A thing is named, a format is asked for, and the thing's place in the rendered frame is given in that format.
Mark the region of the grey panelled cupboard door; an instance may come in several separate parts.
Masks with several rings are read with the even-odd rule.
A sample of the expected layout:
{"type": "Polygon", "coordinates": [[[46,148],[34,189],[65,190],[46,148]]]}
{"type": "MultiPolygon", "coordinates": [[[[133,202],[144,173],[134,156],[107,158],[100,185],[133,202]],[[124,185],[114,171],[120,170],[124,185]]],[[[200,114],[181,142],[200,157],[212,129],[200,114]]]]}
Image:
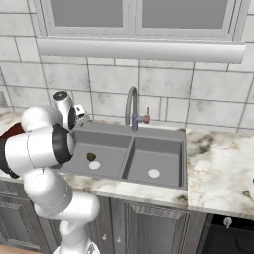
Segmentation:
{"type": "Polygon", "coordinates": [[[205,213],[115,198],[110,205],[115,254],[196,254],[205,213]]]}
{"type": "Polygon", "coordinates": [[[97,245],[100,254],[114,254],[112,241],[112,226],[108,197],[99,197],[100,211],[96,219],[89,223],[88,231],[91,240],[97,245]],[[102,240],[102,236],[106,234],[107,240],[102,240]]]}
{"type": "Polygon", "coordinates": [[[59,222],[38,217],[23,185],[0,180],[0,243],[42,254],[61,244],[59,222]]]}

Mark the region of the grey double sink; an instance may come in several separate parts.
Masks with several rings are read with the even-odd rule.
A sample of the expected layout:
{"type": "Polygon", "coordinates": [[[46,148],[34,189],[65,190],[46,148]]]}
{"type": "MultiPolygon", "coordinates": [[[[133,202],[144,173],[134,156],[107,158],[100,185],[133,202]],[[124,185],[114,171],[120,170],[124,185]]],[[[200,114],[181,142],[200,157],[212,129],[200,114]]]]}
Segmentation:
{"type": "Polygon", "coordinates": [[[72,159],[61,173],[186,190],[186,134],[182,131],[86,123],[75,129],[72,159]],[[88,161],[86,155],[96,155],[88,161]]]}

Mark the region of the grey wall outlet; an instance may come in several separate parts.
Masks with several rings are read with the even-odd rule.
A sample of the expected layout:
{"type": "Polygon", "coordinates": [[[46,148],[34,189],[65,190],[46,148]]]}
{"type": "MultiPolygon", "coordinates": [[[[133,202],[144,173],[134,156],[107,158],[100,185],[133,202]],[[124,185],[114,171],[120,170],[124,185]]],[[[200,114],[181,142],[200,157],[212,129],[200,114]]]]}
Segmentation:
{"type": "Polygon", "coordinates": [[[6,101],[4,93],[2,91],[0,91],[0,107],[8,108],[8,103],[6,101]]]}

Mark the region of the dark red tray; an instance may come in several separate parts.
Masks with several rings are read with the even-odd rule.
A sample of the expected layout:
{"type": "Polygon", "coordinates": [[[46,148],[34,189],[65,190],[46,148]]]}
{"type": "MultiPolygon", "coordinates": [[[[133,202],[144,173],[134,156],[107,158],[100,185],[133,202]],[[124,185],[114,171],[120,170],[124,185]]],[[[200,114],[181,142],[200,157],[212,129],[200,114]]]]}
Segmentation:
{"type": "Polygon", "coordinates": [[[6,132],[4,132],[0,139],[9,138],[15,135],[23,134],[24,129],[22,128],[22,125],[20,122],[14,124],[11,128],[9,128],[6,132]]]}

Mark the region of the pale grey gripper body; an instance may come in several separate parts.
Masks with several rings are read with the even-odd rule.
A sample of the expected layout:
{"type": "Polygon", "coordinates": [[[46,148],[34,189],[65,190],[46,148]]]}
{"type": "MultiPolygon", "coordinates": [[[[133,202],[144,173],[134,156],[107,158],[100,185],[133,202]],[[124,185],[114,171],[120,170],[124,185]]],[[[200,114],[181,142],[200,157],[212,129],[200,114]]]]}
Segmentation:
{"type": "Polygon", "coordinates": [[[77,118],[76,125],[82,127],[84,124],[90,121],[90,117],[87,113],[80,114],[77,118]]]}

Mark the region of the grey curved faucet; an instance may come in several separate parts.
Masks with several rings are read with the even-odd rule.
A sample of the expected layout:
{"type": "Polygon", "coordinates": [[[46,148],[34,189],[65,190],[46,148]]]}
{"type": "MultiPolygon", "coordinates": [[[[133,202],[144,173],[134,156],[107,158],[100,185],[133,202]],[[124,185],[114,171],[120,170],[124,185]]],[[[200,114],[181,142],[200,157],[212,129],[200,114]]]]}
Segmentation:
{"type": "Polygon", "coordinates": [[[131,87],[127,97],[125,108],[125,125],[132,125],[132,130],[138,130],[138,124],[143,121],[143,117],[138,114],[138,93],[136,87],[131,87]]]}

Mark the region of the white window frame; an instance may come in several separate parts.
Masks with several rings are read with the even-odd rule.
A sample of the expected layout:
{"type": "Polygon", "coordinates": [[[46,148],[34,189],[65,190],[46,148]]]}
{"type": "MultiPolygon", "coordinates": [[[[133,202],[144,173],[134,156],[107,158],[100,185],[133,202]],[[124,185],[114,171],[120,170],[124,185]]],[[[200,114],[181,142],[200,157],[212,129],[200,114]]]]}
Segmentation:
{"type": "Polygon", "coordinates": [[[34,0],[41,34],[234,41],[251,0],[34,0]]]}

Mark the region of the black appliance front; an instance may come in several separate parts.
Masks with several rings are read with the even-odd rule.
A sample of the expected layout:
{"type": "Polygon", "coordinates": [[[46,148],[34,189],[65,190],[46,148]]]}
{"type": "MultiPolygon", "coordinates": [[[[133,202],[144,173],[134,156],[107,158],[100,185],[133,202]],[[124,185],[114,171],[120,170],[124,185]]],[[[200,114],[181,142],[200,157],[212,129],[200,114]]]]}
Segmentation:
{"type": "Polygon", "coordinates": [[[254,254],[254,220],[209,214],[206,218],[196,254],[254,254]]]}

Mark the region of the white window sill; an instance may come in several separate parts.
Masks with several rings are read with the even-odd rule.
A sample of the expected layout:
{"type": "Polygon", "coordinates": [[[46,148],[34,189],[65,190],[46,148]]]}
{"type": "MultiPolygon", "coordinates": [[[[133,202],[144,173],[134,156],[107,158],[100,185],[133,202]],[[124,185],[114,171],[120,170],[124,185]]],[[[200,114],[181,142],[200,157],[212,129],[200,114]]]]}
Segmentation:
{"type": "Polygon", "coordinates": [[[44,56],[240,64],[244,43],[147,42],[37,38],[44,56]]]}

